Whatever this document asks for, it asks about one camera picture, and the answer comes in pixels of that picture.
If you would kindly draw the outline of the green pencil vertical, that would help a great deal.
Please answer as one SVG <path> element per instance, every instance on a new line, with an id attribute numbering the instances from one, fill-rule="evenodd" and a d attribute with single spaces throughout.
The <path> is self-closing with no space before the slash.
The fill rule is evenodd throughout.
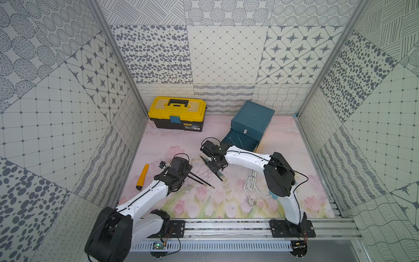
<path id="1" fill-rule="evenodd" d="M 244 149 L 244 146 L 243 146 L 243 143 L 242 143 L 242 140 L 241 140 L 241 138 L 240 138 L 240 136 L 239 135 L 237 135 L 237 137 L 238 137 L 238 139 L 239 139 L 239 142 L 240 142 L 240 144 L 241 144 L 241 149 Z"/>

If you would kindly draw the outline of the teal drawer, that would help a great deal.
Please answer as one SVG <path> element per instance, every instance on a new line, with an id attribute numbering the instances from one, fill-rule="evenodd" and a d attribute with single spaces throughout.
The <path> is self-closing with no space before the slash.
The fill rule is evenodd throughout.
<path id="1" fill-rule="evenodd" d="M 222 143 L 228 144 L 229 146 L 236 146 L 238 148 L 241 147 L 241 144 L 239 142 L 239 139 L 237 135 L 240 136 L 244 150 L 255 152 L 260 144 L 259 140 L 256 140 L 254 138 L 251 138 L 245 134 L 242 134 L 238 131 L 235 131 L 234 129 L 231 129 L 229 133 L 224 137 L 222 140 Z"/>

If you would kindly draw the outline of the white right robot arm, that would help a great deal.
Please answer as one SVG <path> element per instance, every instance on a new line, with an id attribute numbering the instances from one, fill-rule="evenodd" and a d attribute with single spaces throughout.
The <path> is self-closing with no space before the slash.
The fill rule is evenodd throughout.
<path id="1" fill-rule="evenodd" d="M 307 215 L 301 209 L 296 196 L 296 171 L 291 169 L 280 153 L 262 155 L 225 143 L 215 145 L 209 140 L 201 144 L 200 151 L 207 156 L 206 165 L 215 174 L 230 164 L 263 174 L 269 192 L 279 199 L 285 211 L 285 224 L 289 230 L 303 232 Z"/>

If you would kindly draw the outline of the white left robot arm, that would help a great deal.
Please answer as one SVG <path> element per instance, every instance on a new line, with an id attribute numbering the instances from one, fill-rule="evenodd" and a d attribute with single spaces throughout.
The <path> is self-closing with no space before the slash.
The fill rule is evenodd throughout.
<path id="1" fill-rule="evenodd" d="M 99 213 L 85 246 L 89 261 L 122 262 L 132 247 L 147 238 L 158 238 L 158 247 L 164 249 L 169 238 L 183 237 L 184 221 L 172 222 L 167 212 L 152 207 L 182 187 L 192 165 L 176 156 L 160 167 L 163 171 L 137 196 Z"/>

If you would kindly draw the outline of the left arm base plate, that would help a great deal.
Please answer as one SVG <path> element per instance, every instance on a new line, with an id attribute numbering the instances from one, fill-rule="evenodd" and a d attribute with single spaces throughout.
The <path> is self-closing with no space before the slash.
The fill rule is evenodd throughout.
<path id="1" fill-rule="evenodd" d="M 183 238 L 185 232 L 184 220 L 167 219 L 163 222 L 160 238 Z"/>

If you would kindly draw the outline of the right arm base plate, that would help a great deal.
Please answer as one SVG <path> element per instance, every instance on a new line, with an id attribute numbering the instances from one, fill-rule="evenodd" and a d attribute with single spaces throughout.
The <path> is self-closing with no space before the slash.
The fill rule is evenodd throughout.
<path id="1" fill-rule="evenodd" d="M 304 219 L 299 225 L 295 225 L 286 219 L 269 221 L 273 238 L 315 238 L 316 233 L 310 220 Z"/>

